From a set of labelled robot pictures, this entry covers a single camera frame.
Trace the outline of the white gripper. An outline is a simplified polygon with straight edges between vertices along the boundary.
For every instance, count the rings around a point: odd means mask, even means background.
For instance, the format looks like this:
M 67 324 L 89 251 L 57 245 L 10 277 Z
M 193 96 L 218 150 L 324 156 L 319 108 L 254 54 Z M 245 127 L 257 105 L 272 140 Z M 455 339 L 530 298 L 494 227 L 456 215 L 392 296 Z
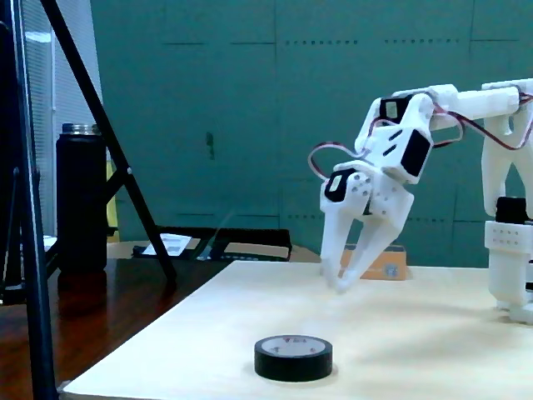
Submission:
M 324 213 L 321 273 L 330 288 L 347 292 L 400 235 L 402 228 L 384 219 L 406 219 L 416 185 L 433 148 L 431 135 L 415 127 L 379 127 L 360 142 L 360 152 L 335 165 L 321 185 Z M 355 220 L 363 223 L 345 268 L 341 258 Z

